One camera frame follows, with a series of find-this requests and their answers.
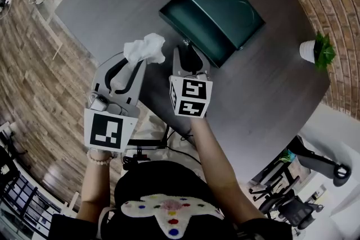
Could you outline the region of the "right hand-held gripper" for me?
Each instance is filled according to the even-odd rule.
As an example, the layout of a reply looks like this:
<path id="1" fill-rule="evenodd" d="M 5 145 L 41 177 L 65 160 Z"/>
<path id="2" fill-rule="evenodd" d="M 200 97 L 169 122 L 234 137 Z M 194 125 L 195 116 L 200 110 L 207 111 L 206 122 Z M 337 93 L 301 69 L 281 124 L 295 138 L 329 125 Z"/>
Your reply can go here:
<path id="1" fill-rule="evenodd" d="M 187 56 L 186 50 L 175 47 L 169 95 L 176 116 L 205 117 L 213 88 L 209 70 L 210 62 L 198 48 L 190 44 Z"/>

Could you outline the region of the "teal potted plant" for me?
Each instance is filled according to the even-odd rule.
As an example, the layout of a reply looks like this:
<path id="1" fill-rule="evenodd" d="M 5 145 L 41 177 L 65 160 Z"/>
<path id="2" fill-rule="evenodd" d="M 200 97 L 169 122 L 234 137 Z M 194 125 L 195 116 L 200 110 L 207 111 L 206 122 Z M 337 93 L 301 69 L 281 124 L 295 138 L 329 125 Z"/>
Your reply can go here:
<path id="1" fill-rule="evenodd" d="M 289 149 L 284 149 L 278 158 L 283 163 L 291 163 L 296 158 L 296 154 L 292 153 Z"/>

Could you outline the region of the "person's left forearm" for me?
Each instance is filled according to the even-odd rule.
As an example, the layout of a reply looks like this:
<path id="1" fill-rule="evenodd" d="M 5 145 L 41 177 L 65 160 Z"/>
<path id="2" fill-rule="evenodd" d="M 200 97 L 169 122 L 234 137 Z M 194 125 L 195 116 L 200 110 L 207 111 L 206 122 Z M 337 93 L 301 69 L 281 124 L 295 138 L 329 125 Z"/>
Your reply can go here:
<path id="1" fill-rule="evenodd" d="M 88 164 L 81 190 L 81 204 L 76 218 L 97 223 L 103 208 L 110 205 L 109 151 L 89 150 Z"/>

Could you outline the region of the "person's legs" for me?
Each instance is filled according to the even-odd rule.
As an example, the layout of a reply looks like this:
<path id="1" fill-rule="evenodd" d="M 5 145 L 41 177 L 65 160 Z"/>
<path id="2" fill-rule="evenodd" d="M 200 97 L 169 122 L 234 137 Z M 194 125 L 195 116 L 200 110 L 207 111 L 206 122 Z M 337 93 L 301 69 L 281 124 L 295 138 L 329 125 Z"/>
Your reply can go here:
<path id="1" fill-rule="evenodd" d="M 177 133 L 155 114 L 147 114 L 137 125 L 133 139 L 156 140 L 175 150 L 196 150 L 191 128 L 184 134 Z"/>

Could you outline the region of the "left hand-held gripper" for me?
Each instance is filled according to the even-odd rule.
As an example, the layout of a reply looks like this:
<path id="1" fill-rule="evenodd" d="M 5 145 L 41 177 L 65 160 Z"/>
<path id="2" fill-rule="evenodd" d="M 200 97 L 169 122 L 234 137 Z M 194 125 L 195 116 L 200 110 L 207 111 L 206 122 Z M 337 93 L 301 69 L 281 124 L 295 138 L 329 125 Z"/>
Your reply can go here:
<path id="1" fill-rule="evenodd" d="M 97 150 L 121 153 L 133 134 L 140 116 L 136 106 L 147 62 L 140 61 L 130 69 L 128 60 L 120 52 L 102 63 L 96 70 L 87 107 L 84 109 L 84 144 Z M 130 73 L 123 89 L 113 93 L 121 101 L 111 101 L 103 95 L 112 91 L 111 80 Z"/>

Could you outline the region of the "black chest-mounted device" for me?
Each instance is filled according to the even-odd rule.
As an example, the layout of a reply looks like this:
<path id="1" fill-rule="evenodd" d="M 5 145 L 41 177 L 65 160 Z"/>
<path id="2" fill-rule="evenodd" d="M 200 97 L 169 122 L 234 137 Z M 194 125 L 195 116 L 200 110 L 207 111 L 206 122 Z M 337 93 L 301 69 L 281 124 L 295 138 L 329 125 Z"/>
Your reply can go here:
<path id="1" fill-rule="evenodd" d="M 130 170 L 141 162 L 150 162 L 148 154 L 144 151 L 163 150 L 167 146 L 166 141 L 156 139 L 130 139 L 120 159 L 125 171 Z"/>

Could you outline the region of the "dark green drawer box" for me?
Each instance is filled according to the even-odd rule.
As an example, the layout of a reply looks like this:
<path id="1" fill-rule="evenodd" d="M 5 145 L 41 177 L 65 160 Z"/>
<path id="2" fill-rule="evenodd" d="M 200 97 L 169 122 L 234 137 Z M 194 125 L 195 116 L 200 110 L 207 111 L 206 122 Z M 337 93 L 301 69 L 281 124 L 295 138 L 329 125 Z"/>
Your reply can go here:
<path id="1" fill-rule="evenodd" d="M 248 0 L 170 0 L 159 15 L 217 68 L 265 24 Z"/>

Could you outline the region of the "green plant in white pot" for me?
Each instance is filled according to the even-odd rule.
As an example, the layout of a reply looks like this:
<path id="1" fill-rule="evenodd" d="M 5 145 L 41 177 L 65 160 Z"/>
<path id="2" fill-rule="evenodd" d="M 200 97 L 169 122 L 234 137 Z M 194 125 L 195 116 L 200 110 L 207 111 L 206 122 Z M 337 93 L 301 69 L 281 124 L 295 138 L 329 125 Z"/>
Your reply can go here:
<path id="1" fill-rule="evenodd" d="M 315 64 L 319 70 L 327 70 L 327 66 L 336 56 L 329 35 L 322 35 L 319 31 L 315 40 L 306 41 L 300 45 L 299 53 L 304 60 Z"/>

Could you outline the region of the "black metal rack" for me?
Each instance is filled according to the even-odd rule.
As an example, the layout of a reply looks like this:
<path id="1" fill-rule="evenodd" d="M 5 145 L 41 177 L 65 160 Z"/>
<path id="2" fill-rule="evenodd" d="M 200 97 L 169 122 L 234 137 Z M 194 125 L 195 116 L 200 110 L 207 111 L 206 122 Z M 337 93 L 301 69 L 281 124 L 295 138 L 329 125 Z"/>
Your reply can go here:
<path id="1" fill-rule="evenodd" d="M 37 187 L 22 175 L 5 185 L 0 193 L 2 216 L 28 238 L 47 239 L 52 217 L 61 212 Z"/>

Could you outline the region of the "person's black shirt torso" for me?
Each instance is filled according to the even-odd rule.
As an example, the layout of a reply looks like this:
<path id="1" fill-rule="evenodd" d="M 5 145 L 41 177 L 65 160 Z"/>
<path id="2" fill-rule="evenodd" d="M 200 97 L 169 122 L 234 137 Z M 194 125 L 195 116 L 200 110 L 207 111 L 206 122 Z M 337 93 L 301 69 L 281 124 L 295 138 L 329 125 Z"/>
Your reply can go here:
<path id="1" fill-rule="evenodd" d="M 267 218 L 235 228 L 208 185 L 171 161 L 131 168 L 119 179 L 114 199 L 95 223 L 54 216 L 48 240 L 293 240 L 289 224 Z"/>

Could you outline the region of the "white cloth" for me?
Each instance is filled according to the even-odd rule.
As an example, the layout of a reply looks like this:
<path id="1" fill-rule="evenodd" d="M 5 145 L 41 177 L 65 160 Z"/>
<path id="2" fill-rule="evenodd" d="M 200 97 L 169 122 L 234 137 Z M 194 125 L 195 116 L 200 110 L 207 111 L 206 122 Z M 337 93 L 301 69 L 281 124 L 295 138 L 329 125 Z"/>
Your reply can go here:
<path id="1" fill-rule="evenodd" d="M 164 37 L 156 33 L 146 35 L 143 40 L 125 43 L 123 53 L 130 69 L 133 70 L 143 60 L 149 64 L 162 64 L 165 61 L 165 56 L 162 53 L 164 43 Z"/>

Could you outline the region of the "person's right forearm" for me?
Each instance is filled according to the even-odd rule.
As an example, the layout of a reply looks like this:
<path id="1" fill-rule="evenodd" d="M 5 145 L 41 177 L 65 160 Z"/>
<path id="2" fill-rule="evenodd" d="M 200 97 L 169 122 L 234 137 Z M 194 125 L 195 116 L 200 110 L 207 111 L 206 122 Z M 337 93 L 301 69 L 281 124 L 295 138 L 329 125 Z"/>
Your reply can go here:
<path id="1" fill-rule="evenodd" d="M 191 118 L 191 130 L 206 182 L 224 215 L 235 224 L 264 219 L 244 195 L 233 167 L 224 154 L 205 118 Z"/>

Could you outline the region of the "black office chair with wheels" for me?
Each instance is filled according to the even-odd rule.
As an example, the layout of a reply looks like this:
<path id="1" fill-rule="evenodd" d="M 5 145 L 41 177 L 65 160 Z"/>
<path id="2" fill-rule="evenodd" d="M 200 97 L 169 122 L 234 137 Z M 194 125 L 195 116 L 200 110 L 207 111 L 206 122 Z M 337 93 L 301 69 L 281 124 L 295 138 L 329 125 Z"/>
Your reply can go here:
<path id="1" fill-rule="evenodd" d="M 283 178 L 287 179 L 289 185 L 278 192 L 274 192 L 273 189 Z M 295 194 L 293 187 L 299 180 L 299 176 L 293 177 L 291 172 L 286 169 L 276 176 L 274 181 L 270 182 L 270 185 L 266 186 L 265 189 L 254 191 L 249 188 L 249 193 L 253 195 L 253 201 L 264 199 L 259 210 L 265 216 L 271 218 L 271 213 L 277 211 L 279 219 L 286 220 L 296 229 L 304 230 L 314 222 L 312 214 L 321 212 L 324 206 L 304 202 Z"/>

